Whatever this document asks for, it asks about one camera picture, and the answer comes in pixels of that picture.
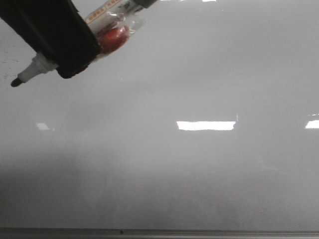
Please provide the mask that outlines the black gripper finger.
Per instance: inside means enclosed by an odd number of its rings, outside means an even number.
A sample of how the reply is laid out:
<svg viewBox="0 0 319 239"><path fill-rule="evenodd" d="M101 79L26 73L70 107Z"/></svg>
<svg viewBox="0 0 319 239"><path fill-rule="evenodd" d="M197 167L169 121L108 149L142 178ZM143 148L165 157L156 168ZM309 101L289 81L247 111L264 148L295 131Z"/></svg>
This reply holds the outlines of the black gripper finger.
<svg viewBox="0 0 319 239"><path fill-rule="evenodd" d="M69 79L100 52L98 41L70 0L2 0L0 17Z"/></svg>

